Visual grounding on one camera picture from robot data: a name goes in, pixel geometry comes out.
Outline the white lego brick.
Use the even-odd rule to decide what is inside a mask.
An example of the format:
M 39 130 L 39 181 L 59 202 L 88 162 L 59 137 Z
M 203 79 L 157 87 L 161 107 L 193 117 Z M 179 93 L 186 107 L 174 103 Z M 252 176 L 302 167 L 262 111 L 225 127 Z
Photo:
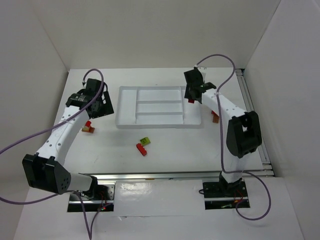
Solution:
M 83 128 L 82 128 L 82 131 L 83 131 L 83 132 L 89 132 L 89 131 L 90 131 L 90 128 L 89 128 L 89 127 L 83 127 Z

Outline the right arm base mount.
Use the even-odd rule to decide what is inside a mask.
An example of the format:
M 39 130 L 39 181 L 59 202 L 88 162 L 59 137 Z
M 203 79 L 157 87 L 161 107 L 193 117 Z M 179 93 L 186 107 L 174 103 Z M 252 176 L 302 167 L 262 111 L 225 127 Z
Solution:
M 246 183 L 242 181 L 234 189 L 223 192 L 218 182 L 203 182 L 202 189 L 198 191 L 204 196 L 206 210 L 225 210 L 238 208 L 250 208 Z

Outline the red arch lego brick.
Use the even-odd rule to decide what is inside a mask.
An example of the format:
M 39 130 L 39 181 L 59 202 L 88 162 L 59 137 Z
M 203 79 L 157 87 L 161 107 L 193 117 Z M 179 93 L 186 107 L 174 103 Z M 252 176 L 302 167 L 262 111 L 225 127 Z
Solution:
M 91 124 L 92 124 L 92 122 L 91 122 L 90 120 L 88 120 L 88 121 L 85 123 L 84 127 L 85 127 L 86 129 L 90 129 L 90 128 L 91 128 Z

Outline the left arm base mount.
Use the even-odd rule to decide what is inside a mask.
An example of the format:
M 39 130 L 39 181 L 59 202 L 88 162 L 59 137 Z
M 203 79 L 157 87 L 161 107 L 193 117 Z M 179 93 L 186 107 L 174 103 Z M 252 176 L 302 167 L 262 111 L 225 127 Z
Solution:
M 93 196 L 87 196 L 81 192 L 80 197 L 85 211 L 93 213 L 100 209 L 101 212 L 113 212 L 115 190 L 116 183 L 107 182 L 105 184 L 99 184 L 98 190 L 96 190 Z M 71 193 L 68 200 L 67 212 L 79 213 L 82 211 L 79 197 L 76 194 Z

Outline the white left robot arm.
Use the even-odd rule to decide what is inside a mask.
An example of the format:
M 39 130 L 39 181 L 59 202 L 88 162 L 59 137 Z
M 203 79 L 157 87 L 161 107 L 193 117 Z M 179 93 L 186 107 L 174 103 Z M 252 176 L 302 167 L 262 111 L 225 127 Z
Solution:
M 23 169 L 30 187 L 62 195 L 68 191 L 83 192 L 92 198 L 98 192 L 96 177 L 70 173 L 64 168 L 67 153 L 87 121 L 114 113 L 107 86 L 89 78 L 85 88 L 73 93 L 47 141 L 35 154 L 26 154 Z

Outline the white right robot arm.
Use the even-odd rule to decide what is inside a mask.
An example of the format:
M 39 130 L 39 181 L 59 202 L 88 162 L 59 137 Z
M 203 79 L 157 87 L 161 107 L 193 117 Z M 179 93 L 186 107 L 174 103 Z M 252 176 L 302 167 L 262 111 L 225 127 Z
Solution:
M 184 77 L 184 98 L 189 103 L 197 101 L 207 106 L 219 117 L 222 171 L 218 189 L 232 195 L 241 184 L 249 156 L 262 144 L 259 116 L 235 105 L 211 82 L 205 83 L 197 67 L 184 72 Z

